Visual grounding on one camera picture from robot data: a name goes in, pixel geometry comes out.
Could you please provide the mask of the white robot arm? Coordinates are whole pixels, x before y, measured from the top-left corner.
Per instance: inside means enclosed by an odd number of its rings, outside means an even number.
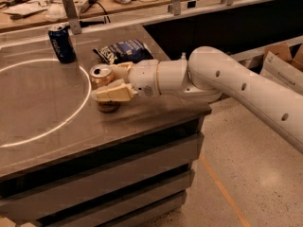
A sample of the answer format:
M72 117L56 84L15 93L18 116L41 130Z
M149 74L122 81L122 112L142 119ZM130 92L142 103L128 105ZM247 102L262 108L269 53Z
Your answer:
M212 102L227 95L303 152L303 96L250 71L216 48L202 46L177 61L144 60L106 68L116 78L91 92L98 102L163 95Z

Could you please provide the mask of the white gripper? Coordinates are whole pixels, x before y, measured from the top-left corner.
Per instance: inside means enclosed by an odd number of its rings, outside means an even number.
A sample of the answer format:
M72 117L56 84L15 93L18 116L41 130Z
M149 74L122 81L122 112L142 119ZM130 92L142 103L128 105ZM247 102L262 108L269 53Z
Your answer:
M138 93L139 96L159 97L157 85L158 60L144 60L136 65L127 61L119 64L112 64L111 68L116 80L110 84L98 87L91 92L95 101L130 101Z

